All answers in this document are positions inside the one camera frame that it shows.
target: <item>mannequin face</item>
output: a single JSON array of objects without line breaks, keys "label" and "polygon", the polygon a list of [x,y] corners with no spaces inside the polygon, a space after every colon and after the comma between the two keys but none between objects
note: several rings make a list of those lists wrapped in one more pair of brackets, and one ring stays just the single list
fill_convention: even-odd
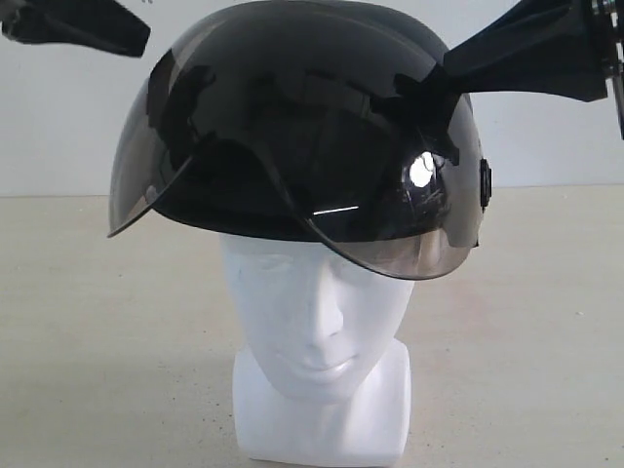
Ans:
[{"label": "mannequin face", "polygon": [[247,342],[284,396],[338,403],[396,334],[413,282],[371,273],[321,244],[221,236]]}]

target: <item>black helmet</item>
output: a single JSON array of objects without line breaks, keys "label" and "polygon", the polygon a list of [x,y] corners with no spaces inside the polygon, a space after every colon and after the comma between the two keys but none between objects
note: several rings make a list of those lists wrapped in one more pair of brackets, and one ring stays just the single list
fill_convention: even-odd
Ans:
[{"label": "black helmet", "polygon": [[447,275],[478,244],[490,185],[446,51],[416,19],[350,1],[257,1],[200,20],[130,112],[109,237],[154,209],[321,242],[394,278]]}]

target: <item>beige table surface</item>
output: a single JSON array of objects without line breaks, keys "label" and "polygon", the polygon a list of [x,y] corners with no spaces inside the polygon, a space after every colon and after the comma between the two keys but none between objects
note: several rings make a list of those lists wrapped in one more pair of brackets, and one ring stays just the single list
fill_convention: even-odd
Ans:
[{"label": "beige table surface", "polygon": [[[0,468],[273,466],[236,448],[216,235],[106,228],[105,198],[0,200]],[[624,467],[624,186],[495,190],[399,338],[400,466]]]}]

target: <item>white wall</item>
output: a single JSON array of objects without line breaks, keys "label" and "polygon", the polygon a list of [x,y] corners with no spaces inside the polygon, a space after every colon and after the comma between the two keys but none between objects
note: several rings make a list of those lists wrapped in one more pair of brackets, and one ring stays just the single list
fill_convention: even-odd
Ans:
[{"label": "white wall", "polygon": [[[233,0],[125,0],[153,28],[143,59],[0,40],[0,196],[108,193],[117,138],[138,87],[193,22]],[[512,0],[377,0],[452,47]],[[612,98],[585,104],[528,94],[474,95],[497,186],[624,182]]]}]

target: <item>mannequin head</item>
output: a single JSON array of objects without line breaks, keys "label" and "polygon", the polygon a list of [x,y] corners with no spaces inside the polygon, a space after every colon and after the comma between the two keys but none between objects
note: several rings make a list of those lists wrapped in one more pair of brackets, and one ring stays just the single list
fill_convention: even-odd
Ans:
[{"label": "mannequin head", "polygon": [[292,399],[349,399],[396,334],[414,282],[319,243],[221,235],[225,277],[266,378]]}]

